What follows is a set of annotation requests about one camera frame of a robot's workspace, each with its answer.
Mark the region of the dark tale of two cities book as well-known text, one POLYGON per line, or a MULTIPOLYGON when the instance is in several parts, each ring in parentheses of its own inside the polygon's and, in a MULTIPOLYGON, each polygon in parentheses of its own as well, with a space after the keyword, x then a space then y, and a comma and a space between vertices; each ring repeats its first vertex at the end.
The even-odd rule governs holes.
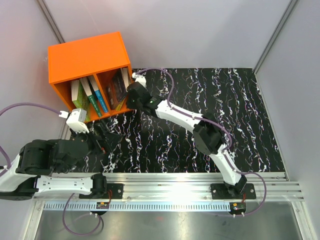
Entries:
POLYGON ((125 99, 127 89, 120 69, 116 71, 106 87, 106 93, 111 110, 115 110, 118 105, 125 99))

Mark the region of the blue bottom treehouse book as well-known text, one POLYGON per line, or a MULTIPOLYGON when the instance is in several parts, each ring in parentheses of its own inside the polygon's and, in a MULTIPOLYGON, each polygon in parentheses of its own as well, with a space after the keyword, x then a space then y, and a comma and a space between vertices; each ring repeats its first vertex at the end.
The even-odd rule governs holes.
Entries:
POLYGON ((115 96, 117 100, 117 106, 115 109, 119 111, 127 96, 127 88, 131 84, 131 79, 130 79, 127 67, 120 68, 116 72, 114 76, 113 84, 114 84, 115 96))

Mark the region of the blue 26-storey treehouse book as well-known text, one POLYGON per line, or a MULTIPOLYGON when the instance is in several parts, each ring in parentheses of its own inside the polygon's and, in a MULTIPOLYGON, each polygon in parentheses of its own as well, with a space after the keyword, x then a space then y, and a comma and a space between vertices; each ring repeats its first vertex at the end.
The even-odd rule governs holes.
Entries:
POLYGON ((91 86, 92 86, 92 88, 93 88, 93 90, 94 90, 94 93, 95 93, 98 101, 100 102, 100 105, 101 105, 103 111, 104 111, 105 113, 108 113, 108 112, 109 112, 109 111, 108 111, 108 107, 107 107, 107 105, 106 105, 106 103, 105 103, 105 101, 104 101, 104 98, 103 98, 103 96, 102 96, 102 94, 101 94, 101 91, 100 91, 100 89, 99 89, 99 87, 98 87, 98 84, 97 84, 97 82, 96 82, 96 80, 95 80, 95 78, 94 78, 93 75, 90 75, 90 76, 89 76, 89 81, 90 81, 90 84, 91 84, 91 86))

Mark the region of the lime green treehouse book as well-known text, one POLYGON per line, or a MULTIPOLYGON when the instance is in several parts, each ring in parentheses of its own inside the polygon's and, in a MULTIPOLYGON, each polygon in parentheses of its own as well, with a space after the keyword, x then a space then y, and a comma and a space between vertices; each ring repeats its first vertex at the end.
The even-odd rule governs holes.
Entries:
POLYGON ((71 82, 71 100, 77 109, 86 110, 85 121, 90 121, 89 104, 90 101, 79 79, 71 82))

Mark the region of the dark green treehouse book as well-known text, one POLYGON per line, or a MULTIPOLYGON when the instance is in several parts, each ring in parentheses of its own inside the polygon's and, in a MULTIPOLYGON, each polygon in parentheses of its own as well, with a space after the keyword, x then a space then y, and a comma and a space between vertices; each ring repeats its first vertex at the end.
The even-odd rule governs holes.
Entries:
POLYGON ((84 92, 85 92, 86 96, 88 97, 90 103, 92 104, 97 116, 102 117, 102 113, 101 113, 100 108, 98 106, 98 103, 94 97, 94 93, 92 91, 92 87, 91 87, 91 84, 89 83, 88 78, 82 77, 82 78, 80 78, 80 82, 81 82, 82 87, 84 89, 84 92))

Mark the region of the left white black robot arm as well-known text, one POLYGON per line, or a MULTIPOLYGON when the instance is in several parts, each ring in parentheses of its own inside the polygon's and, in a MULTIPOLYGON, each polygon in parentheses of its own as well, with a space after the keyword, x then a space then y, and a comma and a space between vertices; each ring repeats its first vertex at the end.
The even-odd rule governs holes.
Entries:
POLYGON ((109 195, 107 178, 102 173, 89 177, 53 174, 68 174, 89 155, 112 153, 122 136, 100 126, 93 131, 70 132, 69 139, 36 139, 23 146, 10 166, 0 168, 0 198, 24 201, 77 194, 81 199, 101 199, 109 195))

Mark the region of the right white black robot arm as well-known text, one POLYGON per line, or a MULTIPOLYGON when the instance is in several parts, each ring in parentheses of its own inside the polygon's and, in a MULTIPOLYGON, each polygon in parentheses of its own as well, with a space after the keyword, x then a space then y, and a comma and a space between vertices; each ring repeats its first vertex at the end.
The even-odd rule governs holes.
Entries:
POLYGON ((230 146, 225 142, 229 133, 214 122, 213 114, 191 112, 160 96, 151 96, 138 81, 130 84, 127 92, 126 106, 129 109, 141 110, 146 115, 170 121, 191 132, 197 150, 209 156, 222 174, 228 196, 237 199, 243 195, 247 178, 231 160, 227 152, 230 146))

